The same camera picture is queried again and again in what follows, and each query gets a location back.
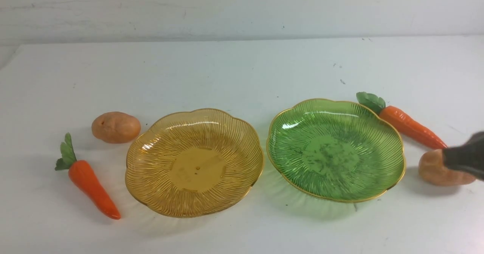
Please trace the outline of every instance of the green glass plate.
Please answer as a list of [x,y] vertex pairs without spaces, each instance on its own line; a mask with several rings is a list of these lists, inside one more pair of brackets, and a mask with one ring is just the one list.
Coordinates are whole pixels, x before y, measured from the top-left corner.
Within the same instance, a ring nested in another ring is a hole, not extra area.
[[339,202],[379,197],[401,180],[406,167],[395,128],[349,101],[310,99],[279,113],[266,149],[293,186]]

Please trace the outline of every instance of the glass dish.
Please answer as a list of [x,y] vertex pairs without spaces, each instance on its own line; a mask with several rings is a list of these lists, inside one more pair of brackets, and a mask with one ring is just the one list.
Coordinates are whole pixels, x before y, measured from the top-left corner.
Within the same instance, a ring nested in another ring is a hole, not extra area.
[[242,200],[262,173],[254,128],[217,109],[158,120],[129,148],[126,187],[153,211],[186,218]]
[[294,187],[339,202],[379,197],[406,168],[395,128],[349,101],[310,99],[282,111],[271,123],[266,149]]

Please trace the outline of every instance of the potato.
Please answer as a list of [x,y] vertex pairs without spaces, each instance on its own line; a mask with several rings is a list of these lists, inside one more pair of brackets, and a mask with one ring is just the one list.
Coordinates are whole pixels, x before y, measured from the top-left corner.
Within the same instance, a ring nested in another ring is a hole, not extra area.
[[419,175],[437,186],[466,185],[476,180],[473,175],[445,167],[441,149],[429,151],[420,158]]
[[122,112],[108,112],[96,118],[91,125],[92,135],[109,144],[123,144],[138,136],[138,119]]

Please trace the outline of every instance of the carrot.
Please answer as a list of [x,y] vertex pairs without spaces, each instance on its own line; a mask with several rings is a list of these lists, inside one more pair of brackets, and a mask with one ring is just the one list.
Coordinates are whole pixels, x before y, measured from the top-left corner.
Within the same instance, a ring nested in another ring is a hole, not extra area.
[[68,169],[69,178],[74,182],[74,185],[82,190],[104,215],[116,220],[121,218],[116,205],[99,183],[89,163],[76,159],[69,133],[65,135],[64,142],[60,145],[60,151],[62,158],[57,160],[55,170]]
[[356,98],[360,104],[371,109],[398,132],[407,135],[420,144],[431,149],[444,149],[447,147],[434,132],[416,122],[404,111],[394,106],[386,106],[385,101],[381,97],[371,93],[358,92]]

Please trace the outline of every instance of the dark object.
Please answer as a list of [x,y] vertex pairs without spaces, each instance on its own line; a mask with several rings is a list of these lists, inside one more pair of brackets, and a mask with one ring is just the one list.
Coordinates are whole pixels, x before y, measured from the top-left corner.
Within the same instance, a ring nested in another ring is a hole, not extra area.
[[460,147],[442,149],[442,154],[445,167],[484,180],[484,132],[474,134]]

